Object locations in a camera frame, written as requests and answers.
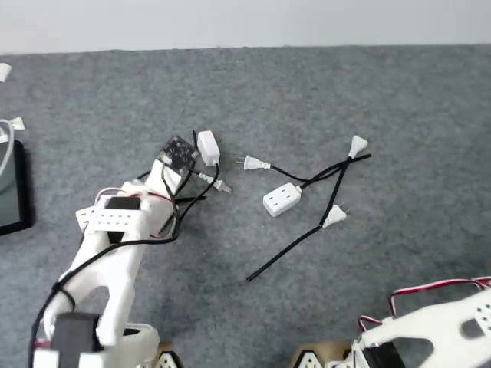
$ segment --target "red wire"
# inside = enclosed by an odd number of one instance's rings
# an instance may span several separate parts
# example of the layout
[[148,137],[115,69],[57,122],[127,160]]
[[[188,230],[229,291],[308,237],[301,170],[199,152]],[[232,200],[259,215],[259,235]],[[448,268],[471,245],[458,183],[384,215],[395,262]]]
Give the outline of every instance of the red wire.
[[404,295],[404,294],[412,294],[412,293],[417,293],[419,291],[427,291],[427,290],[433,290],[437,288],[442,288],[444,286],[449,286],[449,285],[455,285],[455,284],[475,284],[479,288],[487,288],[489,285],[484,284],[480,279],[452,279],[452,280],[443,280],[443,281],[437,281],[432,284],[425,284],[425,285],[420,285],[420,286],[415,286],[415,287],[406,287],[404,289],[399,289],[396,290],[392,295],[389,297],[389,305],[390,305],[390,312],[392,313],[393,317],[396,317],[396,305],[395,305],[395,297],[397,295]]

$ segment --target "white wall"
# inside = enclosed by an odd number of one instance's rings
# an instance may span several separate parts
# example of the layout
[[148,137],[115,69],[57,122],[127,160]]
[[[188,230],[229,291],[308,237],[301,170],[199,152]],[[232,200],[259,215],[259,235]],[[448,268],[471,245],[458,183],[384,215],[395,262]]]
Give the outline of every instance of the white wall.
[[490,0],[0,0],[0,54],[491,43]]

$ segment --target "white cable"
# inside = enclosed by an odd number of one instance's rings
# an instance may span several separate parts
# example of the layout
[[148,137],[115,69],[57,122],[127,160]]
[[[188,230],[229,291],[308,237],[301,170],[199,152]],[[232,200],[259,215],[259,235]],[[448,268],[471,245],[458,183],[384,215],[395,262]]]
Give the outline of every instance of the white cable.
[[5,123],[8,125],[8,146],[7,152],[2,160],[2,164],[0,164],[0,176],[2,176],[5,171],[5,167],[7,167],[7,163],[10,160],[10,156],[12,155],[12,151],[14,150],[14,128],[10,124],[8,120],[0,119],[0,123]]

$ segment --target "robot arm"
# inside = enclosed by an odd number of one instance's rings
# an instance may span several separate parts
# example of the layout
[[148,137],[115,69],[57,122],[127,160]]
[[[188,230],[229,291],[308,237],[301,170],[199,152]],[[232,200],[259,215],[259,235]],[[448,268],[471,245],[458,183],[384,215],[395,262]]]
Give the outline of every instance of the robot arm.
[[[171,199],[182,179],[181,173],[163,161],[154,161],[145,183],[125,182],[116,194],[101,193],[94,206],[79,213],[86,216],[79,222],[83,241],[60,280],[83,269],[63,285],[63,293],[56,293],[44,310],[42,323],[48,340],[44,346],[38,341],[33,343],[35,367],[150,366],[159,344],[157,331],[146,324],[127,323],[135,278],[147,245],[117,248],[86,267],[85,263],[110,249],[114,242],[150,238],[159,242],[160,229],[174,213],[175,202]],[[79,304],[101,286],[109,291],[102,315],[73,312],[73,303]]]
[[[469,337],[463,331],[463,325],[471,320],[475,320],[483,332],[478,337]],[[378,361],[383,361],[389,354],[377,352],[377,349],[399,337],[425,339],[433,344],[433,352],[420,368],[482,366],[491,360],[491,288],[461,301],[431,305],[403,317],[387,318],[382,325],[363,332],[353,342],[345,361],[330,362],[326,368],[404,367],[400,365],[402,362],[380,365],[373,359],[380,354]]]

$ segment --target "white bracket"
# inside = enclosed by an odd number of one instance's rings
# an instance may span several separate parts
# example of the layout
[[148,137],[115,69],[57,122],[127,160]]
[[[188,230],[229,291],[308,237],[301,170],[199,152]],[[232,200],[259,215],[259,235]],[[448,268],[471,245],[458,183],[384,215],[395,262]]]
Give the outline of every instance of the white bracket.
[[491,300],[476,307],[475,318],[484,334],[491,337]]
[[144,222],[145,215],[140,210],[99,209],[92,214],[85,233],[129,232],[136,235]]

